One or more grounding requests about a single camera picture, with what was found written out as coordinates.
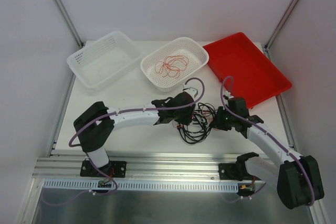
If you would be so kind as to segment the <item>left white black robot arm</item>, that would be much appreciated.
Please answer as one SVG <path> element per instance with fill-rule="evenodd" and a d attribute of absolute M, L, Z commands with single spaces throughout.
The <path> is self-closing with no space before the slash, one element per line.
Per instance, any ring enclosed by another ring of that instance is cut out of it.
<path fill-rule="evenodd" d="M 112 111 L 102 101 L 94 103 L 74 121 L 80 147 L 91 161 L 92 170 L 105 176 L 110 161 L 104 147 L 113 131 L 138 125 L 169 124 L 171 121 L 190 123 L 196 95 L 184 90 L 173 98 L 153 100 L 142 108 Z"/>

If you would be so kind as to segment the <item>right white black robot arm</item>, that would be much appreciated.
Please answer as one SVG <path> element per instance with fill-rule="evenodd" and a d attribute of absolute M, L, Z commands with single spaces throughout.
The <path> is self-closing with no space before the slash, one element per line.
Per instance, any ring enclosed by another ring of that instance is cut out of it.
<path fill-rule="evenodd" d="M 271 160 L 250 152 L 237 157 L 235 164 L 224 170 L 225 176 L 242 181 L 250 176 L 263 180 L 274 188 L 281 202 L 289 209 L 312 206 L 324 197 L 324 189 L 317 160 L 303 156 L 287 144 L 281 143 L 257 115 L 250 115 L 243 98 L 222 97 L 212 121 L 212 128 L 235 129 L 245 139 L 257 145 Z"/>

